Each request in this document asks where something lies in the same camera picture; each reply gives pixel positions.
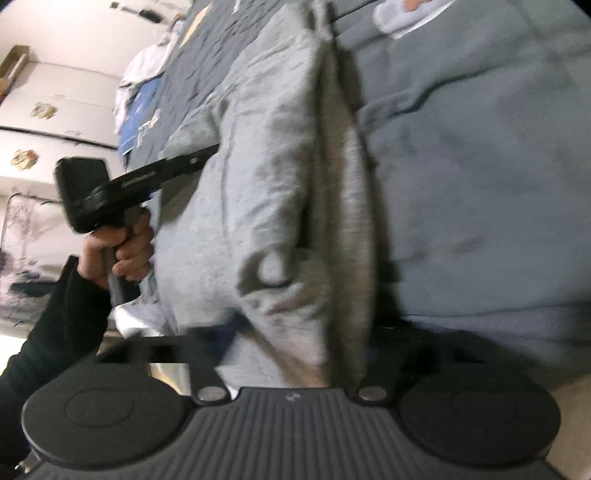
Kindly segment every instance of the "round black cover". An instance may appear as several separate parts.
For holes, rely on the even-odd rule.
[[[102,469],[168,443],[185,417],[182,399],[136,366],[82,365],[38,390],[22,411],[31,447],[51,463]]]
[[[482,467],[531,460],[560,427],[548,392],[526,377],[484,365],[458,365],[419,382],[403,396],[400,415],[431,453]]]

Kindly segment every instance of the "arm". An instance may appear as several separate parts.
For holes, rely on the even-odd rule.
[[[117,249],[113,272],[141,280],[150,269],[154,237],[142,213],[134,237]],[[102,250],[119,245],[123,229],[103,228],[85,239],[80,259],[70,257],[40,319],[0,376],[0,466],[14,466],[29,452],[21,428],[27,398],[99,347],[111,311]]]

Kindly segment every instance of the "white cabinet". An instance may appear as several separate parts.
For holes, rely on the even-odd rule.
[[[10,165],[17,150],[34,150],[39,156],[36,165],[29,170],[19,170]],[[59,199],[53,179],[53,168],[62,157],[104,158],[107,160],[112,178],[124,173],[114,150],[76,145],[69,141],[38,135],[0,131],[0,195],[21,192]]]
[[[0,104],[0,125],[117,146],[112,112],[117,84],[100,73],[31,63]],[[38,103],[57,112],[49,119],[31,116]]]

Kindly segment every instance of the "human hand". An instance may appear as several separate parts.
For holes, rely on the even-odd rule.
[[[113,273],[127,280],[143,280],[150,271],[149,260],[154,255],[153,239],[150,212],[143,208],[134,225],[134,235],[128,240],[125,240],[125,228],[112,226],[104,226],[88,234],[78,262],[78,273],[82,278],[108,290],[102,251],[107,247],[117,247],[115,257],[118,262],[113,266]]]

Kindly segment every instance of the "gray blanket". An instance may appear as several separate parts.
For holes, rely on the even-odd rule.
[[[282,2],[242,0],[233,14],[234,4],[213,2],[171,59],[148,113],[160,109],[160,121],[132,166],[158,157]],[[570,0],[457,0],[393,41],[373,25],[374,6],[337,0],[333,25],[374,162],[382,292],[412,321],[581,368],[591,358],[588,17]]]

